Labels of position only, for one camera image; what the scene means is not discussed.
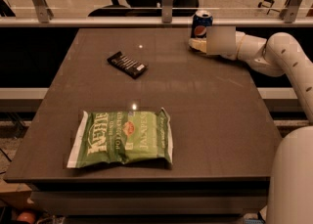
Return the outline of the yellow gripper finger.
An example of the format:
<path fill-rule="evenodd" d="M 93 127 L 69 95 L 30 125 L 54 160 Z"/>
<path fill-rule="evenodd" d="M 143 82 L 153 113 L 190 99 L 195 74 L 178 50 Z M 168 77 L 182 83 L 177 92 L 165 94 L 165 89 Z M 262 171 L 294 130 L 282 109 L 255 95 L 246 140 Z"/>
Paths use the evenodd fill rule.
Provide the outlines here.
<path fill-rule="evenodd" d="M 206 39 L 204 38 L 190 38 L 189 39 L 189 46 L 193 50 L 197 50 L 200 52 L 206 52 Z"/>

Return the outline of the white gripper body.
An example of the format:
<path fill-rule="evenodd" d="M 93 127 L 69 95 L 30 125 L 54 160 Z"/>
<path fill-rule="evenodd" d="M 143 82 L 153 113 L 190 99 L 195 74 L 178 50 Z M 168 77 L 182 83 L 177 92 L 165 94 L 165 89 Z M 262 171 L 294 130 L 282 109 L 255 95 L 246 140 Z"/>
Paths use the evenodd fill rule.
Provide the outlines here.
<path fill-rule="evenodd" d="M 239 44 L 244 36 L 234 26 L 211 26 L 206 31 L 206 53 L 233 61 L 237 58 Z"/>

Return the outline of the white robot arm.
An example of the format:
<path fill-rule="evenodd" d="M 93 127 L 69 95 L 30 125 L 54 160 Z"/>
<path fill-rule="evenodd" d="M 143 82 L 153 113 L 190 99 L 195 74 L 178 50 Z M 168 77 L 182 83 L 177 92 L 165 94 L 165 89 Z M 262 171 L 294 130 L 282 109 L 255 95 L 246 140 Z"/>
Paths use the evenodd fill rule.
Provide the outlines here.
<path fill-rule="evenodd" d="M 275 153 L 266 224 L 313 224 L 313 64 L 300 43 L 286 32 L 262 38 L 211 26 L 205 37 L 190 38 L 189 46 L 207 55 L 242 61 L 268 76 L 288 78 L 294 98 L 278 99 L 274 108 L 301 110 L 308 125 L 285 136 Z"/>

